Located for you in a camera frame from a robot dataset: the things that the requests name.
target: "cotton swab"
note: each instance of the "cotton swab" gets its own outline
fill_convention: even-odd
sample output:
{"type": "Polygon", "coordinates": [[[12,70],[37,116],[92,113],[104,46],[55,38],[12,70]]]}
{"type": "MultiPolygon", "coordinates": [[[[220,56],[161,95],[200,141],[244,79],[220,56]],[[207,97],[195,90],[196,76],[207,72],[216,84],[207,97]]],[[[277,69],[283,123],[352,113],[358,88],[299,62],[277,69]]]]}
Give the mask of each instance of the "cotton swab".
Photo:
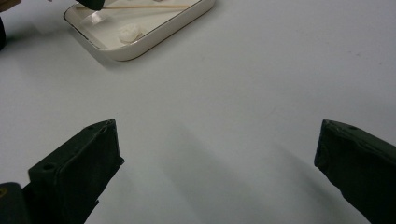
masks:
{"type": "MultiPolygon", "coordinates": [[[[127,8],[186,8],[188,5],[162,5],[162,6],[119,6],[119,7],[102,7],[102,9],[127,9],[127,8]]],[[[76,7],[77,10],[90,10],[87,7],[76,7]]]]}

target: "black object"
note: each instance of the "black object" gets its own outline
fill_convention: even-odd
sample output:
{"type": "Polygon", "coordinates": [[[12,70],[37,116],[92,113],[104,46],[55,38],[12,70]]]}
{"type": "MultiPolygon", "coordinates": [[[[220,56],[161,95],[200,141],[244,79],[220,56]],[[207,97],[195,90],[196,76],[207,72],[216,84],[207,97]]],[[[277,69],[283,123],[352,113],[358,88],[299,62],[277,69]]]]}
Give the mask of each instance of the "black object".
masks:
{"type": "Polygon", "coordinates": [[[0,185],[0,223],[84,223],[122,164],[115,120],[93,124],[29,169],[24,189],[0,185]]]}
{"type": "Polygon", "coordinates": [[[105,4],[105,0],[78,0],[84,7],[92,10],[100,10],[105,4]]]}
{"type": "Polygon", "coordinates": [[[315,165],[372,223],[396,223],[396,147],[356,127],[323,120],[315,165]]]}
{"type": "Polygon", "coordinates": [[[6,44],[6,31],[4,29],[3,21],[1,20],[0,17],[0,50],[4,47],[5,44],[6,44]]]}

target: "plastic tray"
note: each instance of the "plastic tray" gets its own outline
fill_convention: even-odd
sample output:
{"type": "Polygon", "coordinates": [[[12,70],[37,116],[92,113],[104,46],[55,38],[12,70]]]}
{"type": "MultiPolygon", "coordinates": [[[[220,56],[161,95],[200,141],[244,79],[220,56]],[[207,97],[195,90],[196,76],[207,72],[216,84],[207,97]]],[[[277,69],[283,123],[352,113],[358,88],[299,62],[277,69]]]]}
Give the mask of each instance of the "plastic tray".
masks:
{"type": "Polygon", "coordinates": [[[210,8],[215,0],[108,0],[107,7],[174,6],[181,8],[123,8],[92,11],[74,4],[64,13],[64,19],[96,50],[116,61],[128,61],[151,49],[166,37],[195,20],[210,8]],[[119,29],[138,24],[141,35],[132,43],[119,39],[119,29]]]}

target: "cotton ball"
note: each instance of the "cotton ball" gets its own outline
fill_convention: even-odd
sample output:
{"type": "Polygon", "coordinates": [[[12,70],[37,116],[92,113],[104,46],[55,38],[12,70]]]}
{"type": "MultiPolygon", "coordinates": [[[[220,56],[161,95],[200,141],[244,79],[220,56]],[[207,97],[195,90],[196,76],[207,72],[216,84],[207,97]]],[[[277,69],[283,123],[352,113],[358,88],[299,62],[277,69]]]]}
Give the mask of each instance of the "cotton ball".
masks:
{"type": "Polygon", "coordinates": [[[119,29],[119,39],[123,43],[132,43],[141,34],[142,34],[142,31],[141,31],[140,26],[135,23],[122,26],[119,29]]]}

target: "screw hole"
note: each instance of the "screw hole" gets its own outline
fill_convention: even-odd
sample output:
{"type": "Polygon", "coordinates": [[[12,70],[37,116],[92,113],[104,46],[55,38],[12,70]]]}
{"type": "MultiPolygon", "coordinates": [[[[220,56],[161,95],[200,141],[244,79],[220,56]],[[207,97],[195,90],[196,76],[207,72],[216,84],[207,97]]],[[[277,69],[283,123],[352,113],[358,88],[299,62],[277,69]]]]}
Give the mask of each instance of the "screw hole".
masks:
{"type": "Polygon", "coordinates": [[[99,131],[99,133],[104,133],[106,131],[106,127],[103,127],[100,131],[99,131]]]}

